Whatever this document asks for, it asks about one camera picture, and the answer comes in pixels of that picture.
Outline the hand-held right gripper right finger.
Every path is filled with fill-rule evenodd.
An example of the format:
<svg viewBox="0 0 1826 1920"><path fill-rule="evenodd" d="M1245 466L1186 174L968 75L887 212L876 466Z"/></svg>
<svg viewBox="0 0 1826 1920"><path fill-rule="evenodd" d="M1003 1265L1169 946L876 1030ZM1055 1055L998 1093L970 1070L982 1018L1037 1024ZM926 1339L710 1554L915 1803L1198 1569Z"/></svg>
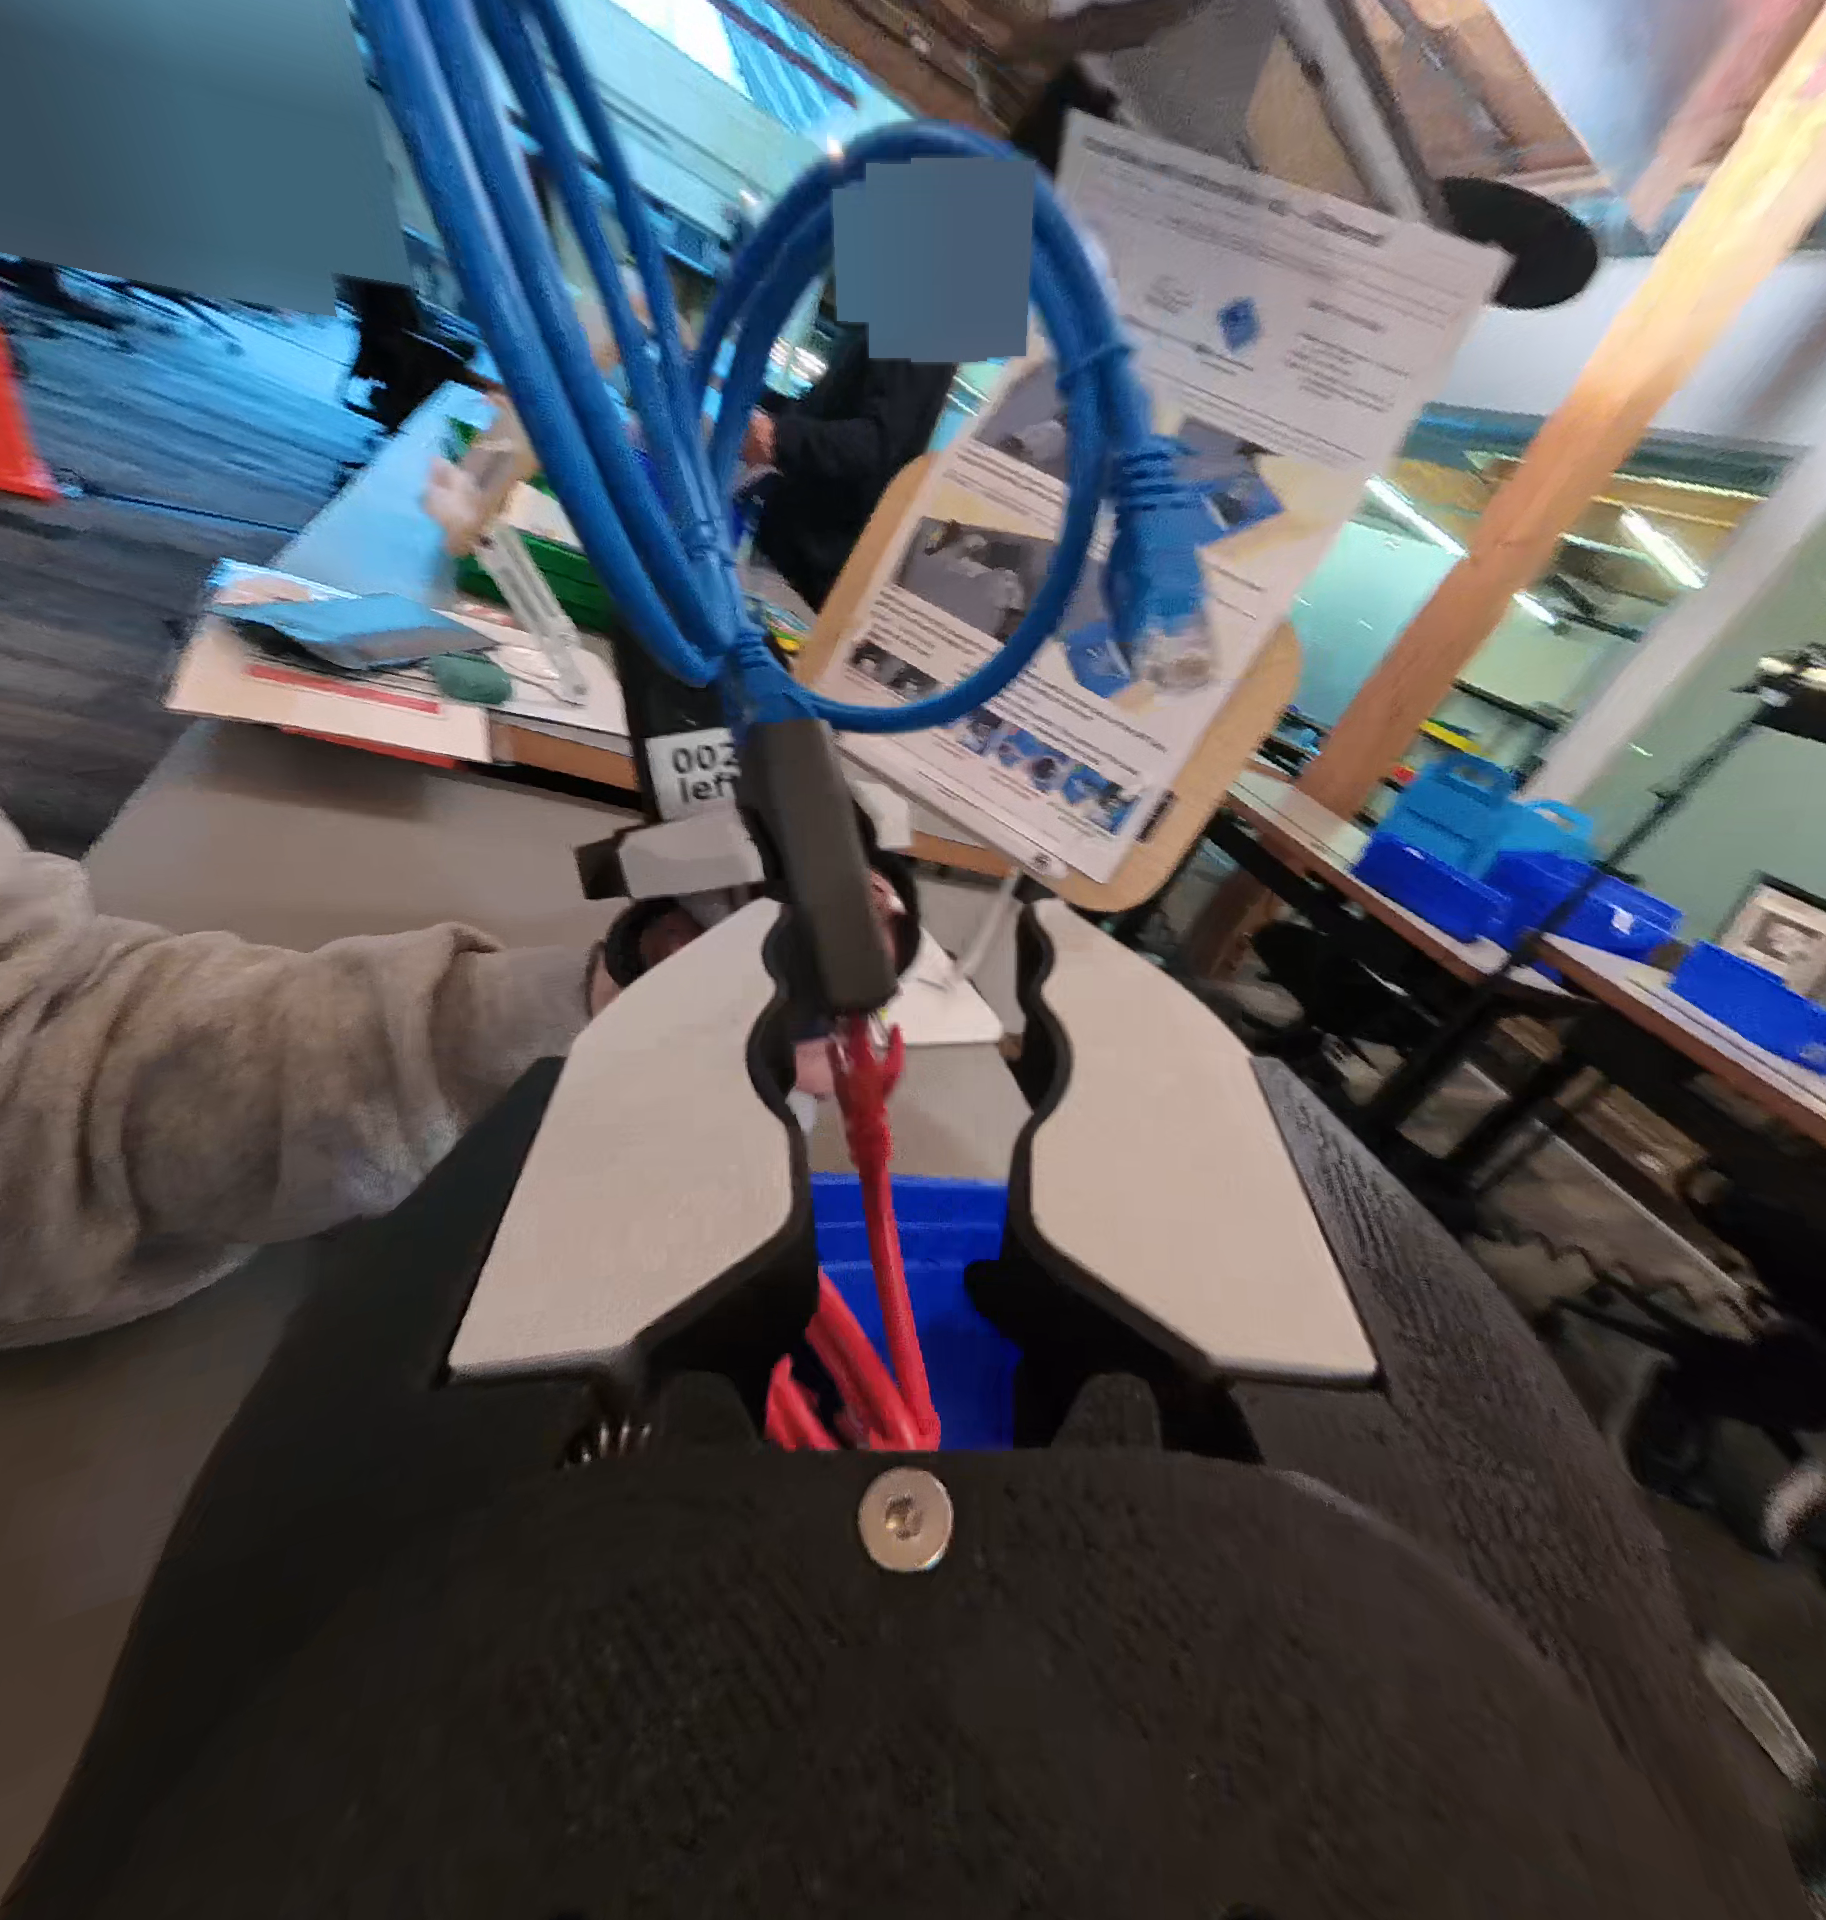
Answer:
<svg viewBox="0 0 1826 1920"><path fill-rule="evenodd" d="M1201 1380L1376 1380L1248 1045L1061 901L1018 950L1049 1066L1009 1185L1031 1255Z"/></svg>

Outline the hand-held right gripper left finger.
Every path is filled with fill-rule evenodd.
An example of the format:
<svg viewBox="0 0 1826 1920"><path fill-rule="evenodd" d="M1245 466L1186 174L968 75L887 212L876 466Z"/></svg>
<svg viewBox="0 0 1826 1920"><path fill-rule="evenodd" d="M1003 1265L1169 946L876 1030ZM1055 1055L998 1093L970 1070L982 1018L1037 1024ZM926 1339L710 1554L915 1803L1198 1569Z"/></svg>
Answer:
<svg viewBox="0 0 1826 1920"><path fill-rule="evenodd" d="M786 1347L814 1304L805 1143L756 901L646 974L567 1051L448 1353L456 1380L637 1380L735 1310Z"/></svg>

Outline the black network adapter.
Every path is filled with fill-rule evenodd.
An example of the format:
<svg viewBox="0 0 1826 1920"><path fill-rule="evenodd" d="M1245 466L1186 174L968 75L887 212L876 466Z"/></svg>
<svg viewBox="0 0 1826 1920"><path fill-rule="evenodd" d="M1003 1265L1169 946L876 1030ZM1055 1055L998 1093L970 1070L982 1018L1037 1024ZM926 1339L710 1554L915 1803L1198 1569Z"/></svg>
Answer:
<svg viewBox="0 0 1826 1920"><path fill-rule="evenodd" d="M740 743L740 807L781 904L781 980L820 1020L872 1015L899 988L872 901L860 807L826 725L752 725Z"/></svg>

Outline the blue plastic bin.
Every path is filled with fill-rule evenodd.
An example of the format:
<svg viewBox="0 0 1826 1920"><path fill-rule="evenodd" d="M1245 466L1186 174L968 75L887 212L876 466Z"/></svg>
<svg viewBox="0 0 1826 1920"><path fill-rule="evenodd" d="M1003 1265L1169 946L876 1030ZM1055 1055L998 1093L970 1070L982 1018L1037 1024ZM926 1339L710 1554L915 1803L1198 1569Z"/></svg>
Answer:
<svg viewBox="0 0 1826 1920"><path fill-rule="evenodd" d="M997 1261L1007 1187L896 1173L891 1190L907 1294L942 1446L949 1453L1006 1453L1016 1437L1018 1351L970 1304L967 1270ZM820 1267L876 1355L886 1357L860 1177L818 1173L811 1179L811 1201Z"/></svg>

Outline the person's left forearm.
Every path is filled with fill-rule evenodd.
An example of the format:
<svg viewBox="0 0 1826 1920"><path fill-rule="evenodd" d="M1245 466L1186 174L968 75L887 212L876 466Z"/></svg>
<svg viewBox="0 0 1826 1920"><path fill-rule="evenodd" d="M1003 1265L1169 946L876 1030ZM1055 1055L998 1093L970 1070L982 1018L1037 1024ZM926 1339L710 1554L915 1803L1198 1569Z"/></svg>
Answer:
<svg viewBox="0 0 1826 1920"><path fill-rule="evenodd" d="M0 811L0 1353L390 1213L593 1009L596 950L102 916Z"/></svg>

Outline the grey desk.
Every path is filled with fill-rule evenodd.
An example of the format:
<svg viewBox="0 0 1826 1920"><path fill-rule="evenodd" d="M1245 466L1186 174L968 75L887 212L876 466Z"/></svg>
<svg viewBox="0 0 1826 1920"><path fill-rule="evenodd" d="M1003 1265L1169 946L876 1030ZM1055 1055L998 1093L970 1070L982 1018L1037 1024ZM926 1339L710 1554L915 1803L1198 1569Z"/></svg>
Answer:
<svg viewBox="0 0 1826 1920"><path fill-rule="evenodd" d="M573 853L612 808L200 725L85 859L94 903L261 946L459 922L589 948ZM154 1317L0 1353L0 1900L100 1712L167 1537L291 1313L351 1238L274 1246Z"/></svg>

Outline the green bin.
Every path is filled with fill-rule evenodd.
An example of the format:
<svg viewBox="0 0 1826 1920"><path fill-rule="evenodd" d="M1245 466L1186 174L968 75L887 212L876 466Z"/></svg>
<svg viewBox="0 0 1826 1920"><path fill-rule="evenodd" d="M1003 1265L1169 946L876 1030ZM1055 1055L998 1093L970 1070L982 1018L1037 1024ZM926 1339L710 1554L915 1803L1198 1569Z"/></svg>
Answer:
<svg viewBox="0 0 1826 1920"><path fill-rule="evenodd" d="M589 569L588 557L555 541L520 541L532 564L548 585L566 618L585 632L612 632L617 609L610 592ZM477 556L463 556L452 564L455 589L472 601L506 607L493 577L481 567Z"/></svg>

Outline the wooden poster board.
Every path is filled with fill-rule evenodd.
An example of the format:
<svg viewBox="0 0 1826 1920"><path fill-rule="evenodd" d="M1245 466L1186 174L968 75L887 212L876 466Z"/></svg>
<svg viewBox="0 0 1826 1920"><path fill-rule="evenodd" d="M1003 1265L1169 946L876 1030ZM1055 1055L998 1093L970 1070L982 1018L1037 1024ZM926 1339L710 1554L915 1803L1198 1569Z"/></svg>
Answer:
<svg viewBox="0 0 1826 1920"><path fill-rule="evenodd" d="M861 534L852 557L816 616L797 655L799 679L818 688L843 648L860 635L870 598L882 588L890 564L909 547L915 508L935 457L909 463L887 487L881 507ZM1259 747L1274 730L1301 677L1303 649L1288 620L1276 623L1228 685L1211 725L1198 735L1190 756L1169 784L1170 802L1158 824L1136 832L1121 868L1108 882L1075 873L1045 870L1040 856L1009 849L993 826L968 822L956 807L935 808L911 797L900 782L875 781L860 766L856 748L843 748L849 777L864 800L893 795L907 827L881 827L881 841L922 862L975 877L1031 877L1071 908L1087 916L1124 916L1150 907L1177 877L1202 832L1213 824L1232 782L1248 770Z"/></svg>

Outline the small blue bin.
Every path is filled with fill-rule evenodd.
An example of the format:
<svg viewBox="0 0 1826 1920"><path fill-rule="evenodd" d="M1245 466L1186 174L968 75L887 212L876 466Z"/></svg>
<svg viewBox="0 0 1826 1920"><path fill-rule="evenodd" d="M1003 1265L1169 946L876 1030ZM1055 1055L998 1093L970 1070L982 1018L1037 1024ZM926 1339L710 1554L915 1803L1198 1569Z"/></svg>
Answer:
<svg viewBox="0 0 1826 1920"><path fill-rule="evenodd" d="M1507 899L1484 879L1385 832L1365 842L1351 873L1456 944L1493 938L1507 918Z"/></svg>
<svg viewBox="0 0 1826 1920"><path fill-rule="evenodd" d="M1499 895L1492 938L1514 950L1528 932L1647 960L1672 944L1682 910L1584 857L1502 853L1484 883Z"/></svg>
<svg viewBox="0 0 1826 1920"><path fill-rule="evenodd" d="M1674 968L1669 992L1771 1056L1826 1077L1826 1006L1752 960L1698 944Z"/></svg>

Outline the framed marker tag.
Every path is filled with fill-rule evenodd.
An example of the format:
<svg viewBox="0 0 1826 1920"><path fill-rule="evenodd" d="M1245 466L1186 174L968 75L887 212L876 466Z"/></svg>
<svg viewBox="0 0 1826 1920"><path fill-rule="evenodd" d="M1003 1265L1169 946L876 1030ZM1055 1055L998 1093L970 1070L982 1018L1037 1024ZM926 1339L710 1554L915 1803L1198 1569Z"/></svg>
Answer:
<svg viewBox="0 0 1826 1920"><path fill-rule="evenodd" d="M1716 948L1805 998L1826 995L1826 899L1757 874L1714 934Z"/></svg>

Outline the instruction poster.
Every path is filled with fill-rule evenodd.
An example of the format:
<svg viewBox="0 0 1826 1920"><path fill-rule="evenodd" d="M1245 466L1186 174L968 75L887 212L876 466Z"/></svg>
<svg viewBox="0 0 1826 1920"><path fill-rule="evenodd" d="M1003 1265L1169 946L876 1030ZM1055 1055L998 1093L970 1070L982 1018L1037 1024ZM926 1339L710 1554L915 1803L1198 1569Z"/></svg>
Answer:
<svg viewBox="0 0 1826 1920"><path fill-rule="evenodd" d="M1114 637L1102 503L1055 635L1007 688L935 728L845 734L841 748L956 837L1099 904L1172 868L1183 824L1283 709L1295 602L1508 269L1437 228L1080 113L1052 183L1194 513L1198 612ZM816 690L914 708L995 661L1045 585L1069 452L1068 396L1033 323L1026 357L876 534Z"/></svg>

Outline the black disc lamp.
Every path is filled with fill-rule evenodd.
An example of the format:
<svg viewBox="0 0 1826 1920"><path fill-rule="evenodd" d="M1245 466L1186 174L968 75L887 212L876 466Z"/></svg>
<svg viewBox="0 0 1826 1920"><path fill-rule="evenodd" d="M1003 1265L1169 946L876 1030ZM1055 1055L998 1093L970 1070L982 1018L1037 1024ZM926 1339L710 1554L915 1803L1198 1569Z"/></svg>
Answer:
<svg viewBox="0 0 1826 1920"><path fill-rule="evenodd" d="M1602 267L1590 228L1564 207L1507 180L1437 180L1456 237L1508 258L1492 304L1536 314L1589 289Z"/></svg>

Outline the blue handled caddy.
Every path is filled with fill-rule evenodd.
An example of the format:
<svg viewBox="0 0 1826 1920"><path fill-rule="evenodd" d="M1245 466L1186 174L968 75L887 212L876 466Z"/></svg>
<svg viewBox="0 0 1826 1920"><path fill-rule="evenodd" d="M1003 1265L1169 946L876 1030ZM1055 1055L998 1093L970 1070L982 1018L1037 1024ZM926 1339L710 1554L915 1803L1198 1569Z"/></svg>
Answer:
<svg viewBox="0 0 1826 1920"><path fill-rule="evenodd" d="M1558 802L1524 800L1510 770L1468 752L1406 782L1373 832L1484 882L1505 856L1595 857L1592 822Z"/></svg>

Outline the wooden post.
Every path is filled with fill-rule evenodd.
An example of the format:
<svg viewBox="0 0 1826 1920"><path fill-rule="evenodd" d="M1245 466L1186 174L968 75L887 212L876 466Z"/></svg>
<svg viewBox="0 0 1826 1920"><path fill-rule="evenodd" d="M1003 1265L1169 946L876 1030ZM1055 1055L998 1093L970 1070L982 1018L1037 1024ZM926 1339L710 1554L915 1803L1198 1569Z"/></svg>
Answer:
<svg viewBox="0 0 1826 1920"><path fill-rule="evenodd" d="M1510 598L1539 578L1582 508L1823 209L1826 4L1480 515L1470 556L1415 614L1298 777L1301 795L1344 818L1357 813Z"/></svg>

